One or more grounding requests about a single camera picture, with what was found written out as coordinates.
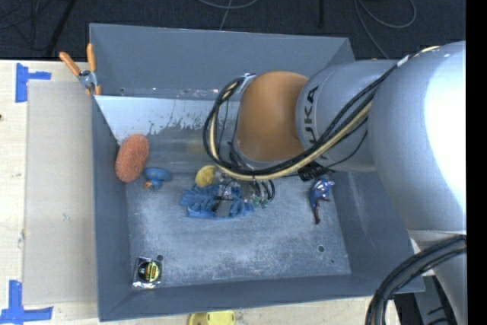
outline yellow plastic toy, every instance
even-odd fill
[[[232,310],[194,313],[189,317],[188,325],[234,325],[235,314]]]
[[[197,186],[204,187],[213,184],[215,178],[215,166],[205,165],[196,174],[195,183]]]

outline orange sponge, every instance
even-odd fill
[[[125,183],[136,180],[145,168],[149,157],[149,141],[142,134],[127,137],[115,161],[115,174]]]

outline orange handle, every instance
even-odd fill
[[[97,70],[97,63],[94,60],[93,44],[89,43],[86,46],[86,56],[88,58],[88,65],[90,66],[90,71],[95,72]]]
[[[76,65],[68,53],[59,52],[59,58],[68,66],[69,70],[74,76],[78,77],[81,74],[80,68]]]

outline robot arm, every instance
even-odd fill
[[[376,171],[425,249],[439,237],[466,235],[465,65],[462,41],[399,62],[328,65],[309,79],[269,72],[243,92],[234,158],[221,158],[215,146],[218,110],[207,120],[207,152],[238,180],[270,180],[307,167],[316,177]],[[221,102],[233,93],[224,89]],[[441,265],[437,276],[458,322],[466,323],[466,258]]]

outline gray metal tray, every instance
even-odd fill
[[[244,72],[309,77],[353,61],[347,39],[105,24],[92,24],[90,37],[103,88],[91,105],[100,320],[372,295],[413,254],[375,173],[332,174],[319,225],[307,198],[312,183],[297,177],[277,179],[269,207],[242,217],[189,218],[179,204],[210,162],[198,140],[212,91]],[[173,172],[158,191],[115,176],[117,139],[136,130],[148,135],[148,164]],[[134,289],[137,258],[159,255],[161,284]],[[418,279],[402,292],[423,289]]]

